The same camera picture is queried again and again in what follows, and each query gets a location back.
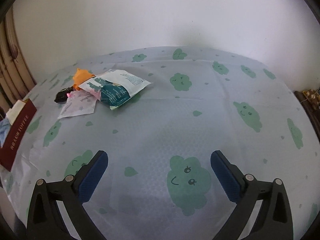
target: blue gripper pad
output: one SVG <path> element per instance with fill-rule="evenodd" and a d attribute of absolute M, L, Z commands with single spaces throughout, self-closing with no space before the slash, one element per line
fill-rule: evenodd
<path fill-rule="evenodd" d="M 211 154 L 211 168 L 227 194 L 228 199 L 231 202 L 238 203 L 241 199 L 241 186 L 217 152 L 218 151 L 215 151 Z"/>
<path fill-rule="evenodd" d="M 90 200 L 107 166 L 108 155 L 106 152 L 103 152 L 79 185 L 78 199 L 81 203 Z"/>

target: silver screw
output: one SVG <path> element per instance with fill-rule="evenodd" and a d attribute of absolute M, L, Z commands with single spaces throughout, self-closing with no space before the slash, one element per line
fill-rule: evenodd
<path fill-rule="evenodd" d="M 245 176 L 245 178 L 248 180 L 248 181 L 253 181 L 254 180 L 254 176 L 252 176 L 251 174 L 247 174 Z"/>
<path fill-rule="evenodd" d="M 276 179 L 276 184 L 282 185 L 282 180 L 281 179 Z"/>
<path fill-rule="evenodd" d="M 38 185 L 38 186 L 42 185 L 42 183 L 43 183 L 43 179 L 38 179 L 38 180 L 37 180 L 37 185 Z"/>
<path fill-rule="evenodd" d="M 68 182 L 72 181 L 73 180 L 73 176 L 72 175 L 68 175 L 68 176 L 66 176 L 65 180 L 68 181 Z"/>

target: blue cloth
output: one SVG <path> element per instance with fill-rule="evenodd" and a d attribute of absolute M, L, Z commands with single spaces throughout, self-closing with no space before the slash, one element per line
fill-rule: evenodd
<path fill-rule="evenodd" d="M 3 147 L 4 141 L 7 138 L 7 135 L 10 131 L 11 124 L 9 123 L 8 118 L 4 118 L 2 121 L 0 121 L 0 145 L 1 148 Z"/>

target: teal package label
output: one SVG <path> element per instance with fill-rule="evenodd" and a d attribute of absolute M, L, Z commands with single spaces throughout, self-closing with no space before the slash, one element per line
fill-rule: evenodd
<path fill-rule="evenodd" d="M 100 89 L 100 101 L 110 106 L 120 106 L 130 99 L 129 92 L 120 85 L 114 85 L 109 81 L 105 81 L 104 86 Z"/>

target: printed smile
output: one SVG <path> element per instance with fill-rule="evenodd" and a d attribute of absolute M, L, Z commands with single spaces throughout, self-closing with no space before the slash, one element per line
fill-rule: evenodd
<path fill-rule="evenodd" d="M 174 180 L 176 177 L 177 177 L 177 176 L 175 176 L 175 177 L 171 180 L 171 183 L 172 183 L 173 185 L 179 185 L 179 184 L 173 183 L 173 180 Z"/>

